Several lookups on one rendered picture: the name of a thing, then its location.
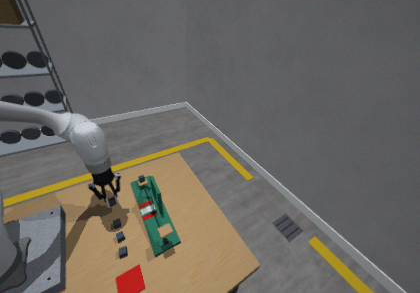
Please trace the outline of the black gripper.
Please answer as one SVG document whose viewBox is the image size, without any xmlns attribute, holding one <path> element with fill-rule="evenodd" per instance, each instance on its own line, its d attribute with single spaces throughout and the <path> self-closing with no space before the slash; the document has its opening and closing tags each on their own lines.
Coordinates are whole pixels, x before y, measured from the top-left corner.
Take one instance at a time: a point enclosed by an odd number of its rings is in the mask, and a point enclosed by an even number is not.
<svg viewBox="0 0 420 293">
<path fill-rule="evenodd" d="M 108 198 L 106 196 L 105 187 L 104 187 L 106 185 L 109 185 L 112 192 L 114 193 L 116 203 L 118 203 L 117 192 L 120 192 L 120 178 L 121 178 L 120 174 L 118 173 L 118 174 L 114 175 L 114 173 L 112 173 L 112 170 L 111 170 L 111 167 L 110 167 L 107 171 L 105 171 L 103 173 L 91 174 L 91 175 L 93 177 L 93 183 L 88 184 L 89 190 L 92 190 L 94 192 L 94 194 L 98 197 L 99 200 L 104 199 L 105 202 L 107 202 L 108 207 L 110 207 Z M 113 181 L 114 177 L 116 179 L 116 186 L 117 186 L 116 189 L 114 188 L 114 186 L 112 184 L 112 181 Z M 103 193 L 102 195 L 96 189 L 95 185 L 101 186 L 101 190 L 102 190 L 102 193 Z"/>
</svg>

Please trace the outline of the red square plate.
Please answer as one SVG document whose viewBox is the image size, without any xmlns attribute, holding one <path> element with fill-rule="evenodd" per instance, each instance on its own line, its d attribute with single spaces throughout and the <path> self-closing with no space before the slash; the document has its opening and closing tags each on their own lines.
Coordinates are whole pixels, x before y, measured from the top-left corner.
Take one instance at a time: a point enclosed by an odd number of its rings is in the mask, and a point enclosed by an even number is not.
<svg viewBox="0 0 420 293">
<path fill-rule="evenodd" d="M 118 293 L 139 293 L 145 289 L 140 265 L 116 277 Z"/>
</svg>

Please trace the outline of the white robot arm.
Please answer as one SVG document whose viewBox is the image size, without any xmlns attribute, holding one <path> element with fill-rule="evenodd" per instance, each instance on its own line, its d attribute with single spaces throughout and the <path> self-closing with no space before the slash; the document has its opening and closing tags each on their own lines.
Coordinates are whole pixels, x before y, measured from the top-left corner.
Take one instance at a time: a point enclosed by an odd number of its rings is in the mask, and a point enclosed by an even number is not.
<svg viewBox="0 0 420 293">
<path fill-rule="evenodd" d="M 103 131 L 96 123 L 81 114 L 69 112 L 57 114 L 0 101 L 0 121 L 44 125 L 51 128 L 56 136 L 68 142 L 73 140 L 76 153 L 91 174 L 103 173 L 111 167 L 108 144 Z M 27 280 L 26 263 L 28 246 L 31 242 L 30 237 L 24 237 L 12 243 L 3 215 L 4 203 L 0 190 L 0 293 L 19 287 Z"/>
</svg>

